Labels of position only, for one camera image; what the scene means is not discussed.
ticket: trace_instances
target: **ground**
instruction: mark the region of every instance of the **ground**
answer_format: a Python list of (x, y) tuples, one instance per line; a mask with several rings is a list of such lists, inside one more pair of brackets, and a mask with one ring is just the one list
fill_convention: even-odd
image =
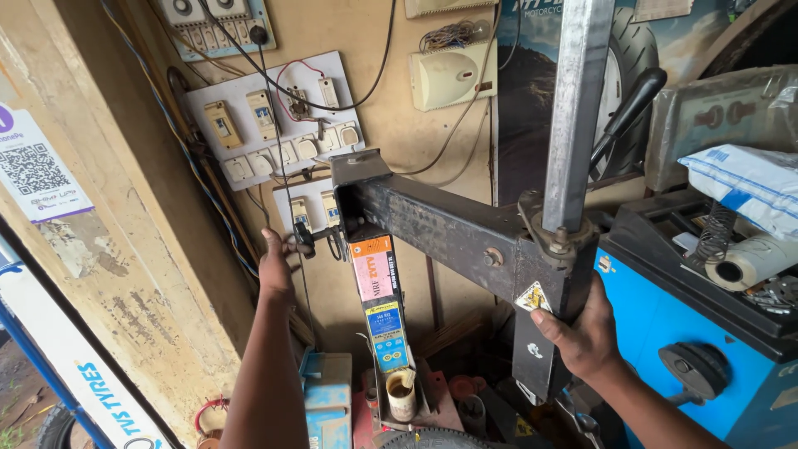
[[(0, 449), (39, 449), (36, 436), (58, 397), (20, 347), (8, 340), (0, 348)], [(82, 429), (73, 432), (73, 449), (88, 449)]]

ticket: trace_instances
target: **motorcycle tire poster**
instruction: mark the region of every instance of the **motorcycle tire poster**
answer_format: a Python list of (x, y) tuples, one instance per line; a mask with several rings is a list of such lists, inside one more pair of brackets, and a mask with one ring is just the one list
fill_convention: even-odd
[[(542, 190), (562, 21), (563, 0), (502, 2), (499, 29), (498, 205), (518, 201), (524, 190)], [(662, 67), (668, 84), (678, 83), (729, 26), (723, 2), (695, 0), (690, 15), (650, 22), (634, 21), (635, 0), (617, 0), (607, 56), (605, 83), (596, 128), (603, 129), (611, 113), (628, 95), (637, 76), (648, 67)], [(521, 27), (518, 45), (513, 51)], [(589, 181), (622, 175), (645, 156), (650, 108), (619, 139), (591, 173)]]

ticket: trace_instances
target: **white plastic bag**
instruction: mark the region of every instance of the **white plastic bag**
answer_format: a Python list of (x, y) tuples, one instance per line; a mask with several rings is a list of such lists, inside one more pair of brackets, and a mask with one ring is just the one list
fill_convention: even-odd
[(720, 145), (679, 163), (700, 192), (775, 238), (798, 241), (798, 154)]

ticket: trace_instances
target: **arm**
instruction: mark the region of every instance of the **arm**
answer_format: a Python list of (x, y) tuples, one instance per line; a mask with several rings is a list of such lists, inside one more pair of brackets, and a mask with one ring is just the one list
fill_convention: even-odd
[(265, 228), (268, 254), (260, 260), (260, 297), (227, 413), (219, 449), (307, 447), (305, 400), (290, 345), (288, 312), (294, 285), (286, 256), (294, 245)]
[(612, 305), (598, 273), (593, 273), (585, 309), (572, 327), (541, 309), (531, 316), (543, 336), (557, 345), (565, 366), (615, 409), (647, 449), (728, 447), (626, 365), (618, 351)]

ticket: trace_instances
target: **galvanized vertical shaft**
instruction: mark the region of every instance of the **galvanized vertical shaft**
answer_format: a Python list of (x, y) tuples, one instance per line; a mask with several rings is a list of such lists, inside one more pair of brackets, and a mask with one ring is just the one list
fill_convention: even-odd
[(543, 228), (579, 230), (614, 0), (563, 2)]

